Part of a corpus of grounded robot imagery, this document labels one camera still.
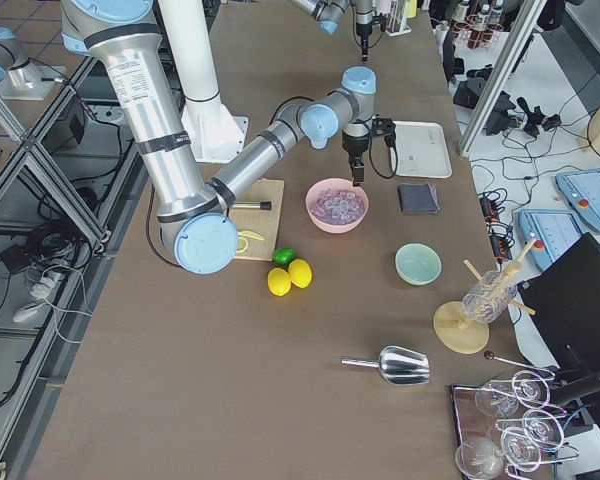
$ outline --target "black monitor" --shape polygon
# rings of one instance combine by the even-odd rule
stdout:
[[[561,371],[600,370],[600,244],[591,234],[519,290]],[[600,428],[600,392],[582,401]]]

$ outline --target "pink bowl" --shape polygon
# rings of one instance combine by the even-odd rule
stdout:
[[[352,223],[347,223],[345,225],[332,225],[330,223],[323,222],[319,220],[313,213],[311,213],[311,205],[318,199],[321,192],[326,190],[346,190],[348,192],[354,192],[358,197],[362,199],[362,205],[364,207],[364,212],[362,216]],[[351,180],[345,180],[344,178],[327,178],[326,180],[322,180],[316,183],[313,187],[309,189],[307,192],[307,197],[305,198],[305,206],[307,207],[307,213],[309,213],[309,218],[311,221],[320,229],[324,230],[328,233],[345,233],[349,230],[353,230],[357,227],[362,219],[367,214],[369,210],[369,199],[367,198],[367,194],[364,193],[364,190],[360,187],[354,187],[351,184]]]

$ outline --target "white tray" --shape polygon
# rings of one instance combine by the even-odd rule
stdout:
[[[444,132],[437,123],[396,121],[396,150],[401,177],[448,178],[451,162]],[[391,151],[391,166],[395,155]]]

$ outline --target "yellow lemon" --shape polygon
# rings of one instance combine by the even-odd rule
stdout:
[[[305,288],[311,283],[313,273],[306,260],[297,258],[289,264],[289,277],[296,287]]]
[[[286,295],[291,290],[289,274],[281,268],[274,268],[267,275],[267,286],[274,295],[279,297]]]

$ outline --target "scoop handle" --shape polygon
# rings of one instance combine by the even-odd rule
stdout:
[[[371,367],[378,368],[379,363],[373,360],[365,360],[364,358],[342,357],[340,359],[342,365],[354,365],[356,367]]]

